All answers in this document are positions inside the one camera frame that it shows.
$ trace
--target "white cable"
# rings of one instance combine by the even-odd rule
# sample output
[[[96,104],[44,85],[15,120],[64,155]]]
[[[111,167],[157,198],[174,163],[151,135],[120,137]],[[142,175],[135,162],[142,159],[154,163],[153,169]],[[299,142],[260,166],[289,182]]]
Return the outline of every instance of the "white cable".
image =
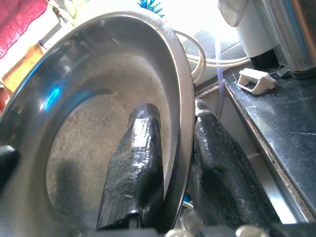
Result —
[[[240,65],[250,62],[250,59],[248,57],[243,57],[243,58],[238,58],[238,59],[225,59],[225,60],[206,58],[203,48],[194,37],[191,37],[187,35],[186,33],[183,33],[180,31],[174,30],[174,32],[190,40],[198,49],[199,56],[187,54],[187,58],[189,62],[197,63],[196,67],[192,71],[192,77],[193,77],[194,83],[199,81],[204,76],[206,68],[231,68],[231,67],[240,66]]]
[[[191,63],[197,63],[196,60],[192,60],[192,59],[189,59],[189,58],[188,58],[188,61],[191,62]],[[210,64],[210,63],[207,63],[206,67],[207,68],[232,68],[232,67],[243,65],[243,64],[248,63],[248,62],[250,62],[249,58],[247,58],[247,59],[245,59],[243,61],[239,61],[239,62],[236,62],[236,63],[228,63],[228,64]]]
[[[198,59],[197,66],[192,71],[193,82],[196,83],[204,76],[204,73],[205,73],[206,56],[205,56],[204,50],[195,38],[193,38],[193,37],[191,37],[183,32],[180,32],[180,31],[174,30],[174,32],[176,34],[184,36],[185,38],[190,40],[198,49],[200,57]]]
[[[188,59],[199,60],[198,56],[187,54]],[[215,59],[215,58],[206,58],[206,63],[237,63],[248,59],[248,57],[237,58],[237,59]]]

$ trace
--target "stainless steel bowl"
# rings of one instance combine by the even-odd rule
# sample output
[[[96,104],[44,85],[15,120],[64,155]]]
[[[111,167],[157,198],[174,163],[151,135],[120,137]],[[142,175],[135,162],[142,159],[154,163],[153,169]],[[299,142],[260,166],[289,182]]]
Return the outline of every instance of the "stainless steel bowl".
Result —
[[[163,220],[174,224],[190,165],[193,83],[174,32],[139,10],[71,31],[7,105],[0,144],[19,149],[22,160],[1,197],[0,234],[82,236],[94,228],[111,154],[129,114],[145,102],[160,111]]]

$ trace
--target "black countertop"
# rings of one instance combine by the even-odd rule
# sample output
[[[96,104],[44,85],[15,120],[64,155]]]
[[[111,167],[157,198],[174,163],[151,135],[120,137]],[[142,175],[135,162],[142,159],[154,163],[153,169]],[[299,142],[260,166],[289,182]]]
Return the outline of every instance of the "black countertop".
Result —
[[[224,76],[228,88],[270,145],[303,200],[316,207],[316,78],[277,79],[276,87],[252,95],[237,86],[240,69]]]

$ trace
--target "stainless steel appliance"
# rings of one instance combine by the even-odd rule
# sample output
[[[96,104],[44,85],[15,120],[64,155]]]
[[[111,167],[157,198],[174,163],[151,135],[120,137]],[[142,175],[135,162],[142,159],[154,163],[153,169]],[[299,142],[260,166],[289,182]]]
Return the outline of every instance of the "stainless steel appliance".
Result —
[[[316,1],[262,0],[255,1],[258,9],[264,6],[265,21],[280,64],[297,78],[316,73]]]
[[[226,21],[237,28],[255,68],[271,66],[273,48],[278,62],[294,77],[316,74],[316,1],[220,0],[219,8]]]

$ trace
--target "red towel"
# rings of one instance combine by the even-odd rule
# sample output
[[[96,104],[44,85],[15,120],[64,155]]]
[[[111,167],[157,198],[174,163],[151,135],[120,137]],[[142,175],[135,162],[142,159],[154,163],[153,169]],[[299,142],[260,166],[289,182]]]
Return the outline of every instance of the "red towel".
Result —
[[[0,0],[0,59],[46,8],[46,0]]]

